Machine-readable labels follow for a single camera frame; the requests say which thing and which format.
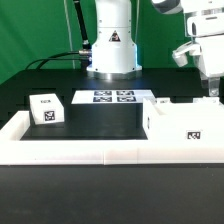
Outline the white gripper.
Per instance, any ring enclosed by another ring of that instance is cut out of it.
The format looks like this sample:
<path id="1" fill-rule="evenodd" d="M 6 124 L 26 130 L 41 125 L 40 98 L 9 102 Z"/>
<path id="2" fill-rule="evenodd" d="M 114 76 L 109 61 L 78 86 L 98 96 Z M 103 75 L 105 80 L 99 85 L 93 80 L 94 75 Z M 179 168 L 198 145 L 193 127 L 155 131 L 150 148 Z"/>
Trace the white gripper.
<path id="1" fill-rule="evenodd" d="M 219 96 L 224 75 L 224 0 L 183 0 L 185 34 L 200 45 L 197 67 L 208 79 L 209 95 Z"/>

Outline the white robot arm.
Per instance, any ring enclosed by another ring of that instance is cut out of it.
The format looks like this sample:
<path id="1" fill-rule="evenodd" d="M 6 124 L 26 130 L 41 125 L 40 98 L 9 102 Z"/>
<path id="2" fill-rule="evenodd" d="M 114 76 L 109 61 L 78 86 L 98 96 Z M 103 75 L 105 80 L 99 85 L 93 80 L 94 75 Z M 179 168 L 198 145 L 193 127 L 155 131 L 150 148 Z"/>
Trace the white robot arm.
<path id="1" fill-rule="evenodd" d="M 180 67 L 192 56 L 211 97 L 219 94 L 224 77 L 224 0 L 151 0 L 161 14 L 184 14 L 185 35 L 191 40 L 173 51 Z M 92 45 L 94 77 L 125 77 L 141 66 L 131 38 L 130 0 L 95 0 L 97 39 Z"/>

